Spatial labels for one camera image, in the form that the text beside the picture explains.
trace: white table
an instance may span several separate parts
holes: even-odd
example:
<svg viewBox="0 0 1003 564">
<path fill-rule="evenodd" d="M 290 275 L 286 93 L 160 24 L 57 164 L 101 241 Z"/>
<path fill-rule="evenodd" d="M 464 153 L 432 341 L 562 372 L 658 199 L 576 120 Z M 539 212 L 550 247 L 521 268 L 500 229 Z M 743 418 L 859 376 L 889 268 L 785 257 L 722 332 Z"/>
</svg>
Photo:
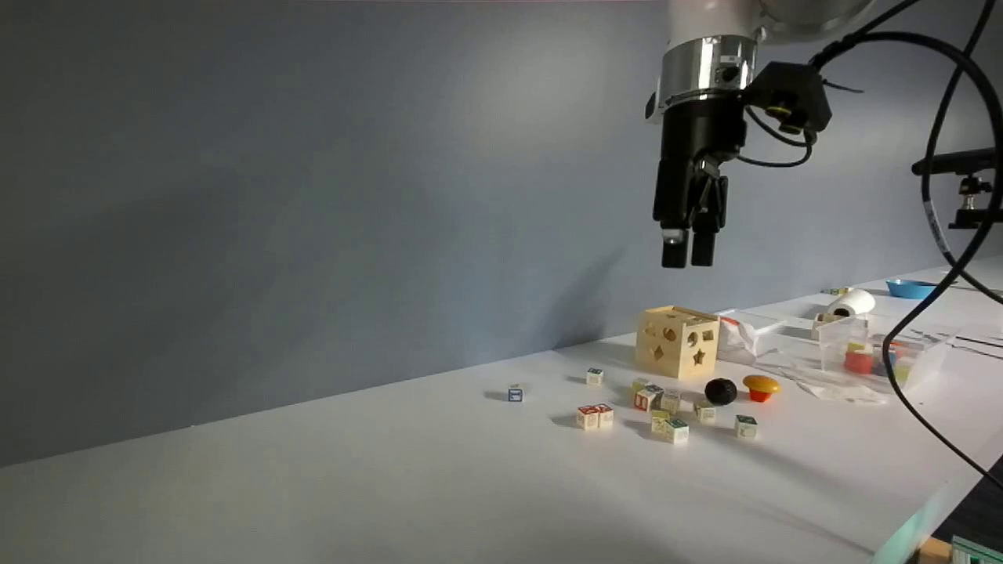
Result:
<svg viewBox="0 0 1003 564">
<path fill-rule="evenodd" d="M 1000 329 L 1000 312 L 952 290 L 938 323 Z M 625 403 L 630 357 L 625 336 L 6 468 L 0 562 L 903 562 L 979 482 L 900 403 L 795 387 L 690 444 L 652 443 Z M 585 367 L 606 388 L 579 382 Z M 918 388 L 980 464 L 1003 454 L 1000 398 L 1000 364 L 976 353 Z M 573 425 L 588 402 L 618 407 L 611 434 Z M 755 444 L 730 436 L 735 411 L 758 418 Z"/>
</svg>

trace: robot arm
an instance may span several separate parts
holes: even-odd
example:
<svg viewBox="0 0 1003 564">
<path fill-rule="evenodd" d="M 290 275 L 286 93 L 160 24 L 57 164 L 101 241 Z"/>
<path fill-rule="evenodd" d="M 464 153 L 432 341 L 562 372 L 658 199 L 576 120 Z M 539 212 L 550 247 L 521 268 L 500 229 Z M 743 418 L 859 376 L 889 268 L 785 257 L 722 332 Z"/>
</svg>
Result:
<svg viewBox="0 0 1003 564">
<path fill-rule="evenodd" d="M 752 81 L 755 46 L 822 39 L 871 0 L 667 0 L 667 49 L 652 113 L 660 120 L 655 223 L 660 268 L 711 268 L 724 227 L 722 164 L 746 145 L 746 105 L 767 106 L 781 129 L 822 131 L 827 105 L 809 65 L 767 65 Z"/>
</svg>

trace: white table surface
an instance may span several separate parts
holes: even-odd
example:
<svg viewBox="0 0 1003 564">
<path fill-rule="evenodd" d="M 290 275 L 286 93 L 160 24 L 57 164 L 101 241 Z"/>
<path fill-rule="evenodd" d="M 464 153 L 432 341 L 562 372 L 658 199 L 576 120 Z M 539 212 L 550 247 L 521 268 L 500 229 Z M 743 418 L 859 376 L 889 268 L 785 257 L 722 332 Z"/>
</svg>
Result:
<svg viewBox="0 0 1003 564">
<path fill-rule="evenodd" d="M 882 321 L 900 310 L 879 297 Z M 1003 310 L 952 290 L 928 321 L 1000 336 Z M 693 425 L 690 444 L 652 443 L 625 402 L 643 376 L 630 357 L 625 336 L 2 468 L 0 562 L 903 562 L 979 482 L 900 403 L 795 387 Z M 955 352 L 914 388 L 980 464 L 1003 454 L 1000 367 Z M 506 402 L 511 382 L 522 403 Z M 611 434 L 573 425 L 588 402 L 618 407 Z M 755 444 L 730 436 L 735 411 L 758 418 Z"/>
</svg>

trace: black ball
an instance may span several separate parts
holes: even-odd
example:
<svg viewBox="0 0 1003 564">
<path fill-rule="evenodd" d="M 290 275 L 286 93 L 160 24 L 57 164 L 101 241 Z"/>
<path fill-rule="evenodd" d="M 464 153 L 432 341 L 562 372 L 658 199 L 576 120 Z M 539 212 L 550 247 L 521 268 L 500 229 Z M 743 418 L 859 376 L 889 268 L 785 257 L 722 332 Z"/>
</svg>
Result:
<svg viewBox="0 0 1003 564">
<path fill-rule="evenodd" d="M 730 382 L 730 380 L 711 380 L 702 396 L 711 402 L 711 403 L 730 403 L 734 398 L 740 398 L 740 388 Z"/>
</svg>

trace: gray wall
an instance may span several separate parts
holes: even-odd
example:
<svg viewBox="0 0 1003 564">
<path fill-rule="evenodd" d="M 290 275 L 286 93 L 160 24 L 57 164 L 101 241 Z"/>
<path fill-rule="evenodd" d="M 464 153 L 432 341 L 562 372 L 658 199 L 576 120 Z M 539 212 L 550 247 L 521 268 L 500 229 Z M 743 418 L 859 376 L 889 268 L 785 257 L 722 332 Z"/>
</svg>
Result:
<svg viewBox="0 0 1003 564">
<path fill-rule="evenodd" d="M 658 17 L 0 4 L 0 464 L 934 264 L 905 165 L 947 65 L 867 49 L 805 169 L 730 165 L 717 268 L 660 274 Z"/>
</svg>

